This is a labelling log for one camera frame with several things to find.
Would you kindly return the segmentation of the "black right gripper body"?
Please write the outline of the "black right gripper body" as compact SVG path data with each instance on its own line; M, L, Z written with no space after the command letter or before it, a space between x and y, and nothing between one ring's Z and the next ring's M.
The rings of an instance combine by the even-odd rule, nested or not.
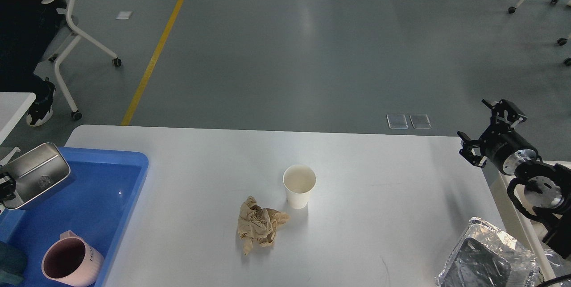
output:
M514 175L524 162L539 160L537 149L507 124L487 128L487 158L504 175Z

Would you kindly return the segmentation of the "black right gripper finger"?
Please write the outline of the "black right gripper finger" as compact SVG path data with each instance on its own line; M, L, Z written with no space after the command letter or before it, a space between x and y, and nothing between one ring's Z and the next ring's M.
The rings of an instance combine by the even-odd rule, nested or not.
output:
M459 150L459 154L471 165L484 168L488 159L485 153L487 139L470 139L464 132L457 132L457 136L461 139L462 146Z
M517 125L524 123L528 119L528 116L511 101L505 99L499 101L483 99L481 102L491 110L491 122L485 129L484 134L499 135L514 132Z

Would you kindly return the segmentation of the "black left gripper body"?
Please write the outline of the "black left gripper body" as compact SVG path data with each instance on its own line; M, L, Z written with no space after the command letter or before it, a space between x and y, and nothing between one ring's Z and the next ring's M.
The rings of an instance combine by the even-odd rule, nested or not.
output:
M14 199L14 179L9 173L0 174L0 203L6 206L6 202Z

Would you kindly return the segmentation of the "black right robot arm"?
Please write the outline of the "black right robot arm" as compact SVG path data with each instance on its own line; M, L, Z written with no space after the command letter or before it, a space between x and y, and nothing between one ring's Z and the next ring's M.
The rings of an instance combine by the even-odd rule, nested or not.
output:
M491 110L491 122L478 139L457 132L459 154L471 165L483 168L491 161L502 175L512 176L506 193L516 210L543 224L542 239L563 258L570 256L571 171L559 163L545 163L515 126L526 115L513 102L483 100Z

